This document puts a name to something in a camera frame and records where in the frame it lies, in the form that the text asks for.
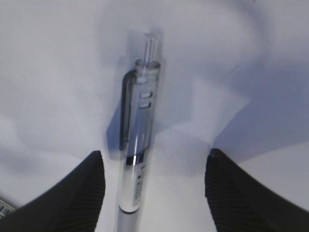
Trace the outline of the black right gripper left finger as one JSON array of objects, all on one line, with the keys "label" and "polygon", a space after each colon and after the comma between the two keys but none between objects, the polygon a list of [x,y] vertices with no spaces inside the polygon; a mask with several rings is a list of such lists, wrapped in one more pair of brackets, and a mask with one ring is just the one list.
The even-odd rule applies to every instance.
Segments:
[{"label": "black right gripper left finger", "polygon": [[1,219],[0,230],[93,232],[104,196],[103,158],[93,151],[47,192]]}]

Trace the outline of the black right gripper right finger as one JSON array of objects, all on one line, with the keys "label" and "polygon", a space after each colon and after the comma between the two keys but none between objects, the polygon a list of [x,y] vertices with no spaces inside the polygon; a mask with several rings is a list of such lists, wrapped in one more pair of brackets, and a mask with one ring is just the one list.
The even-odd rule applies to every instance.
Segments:
[{"label": "black right gripper right finger", "polygon": [[307,232],[309,212],[258,182],[224,152],[207,157],[205,197],[218,232]]}]

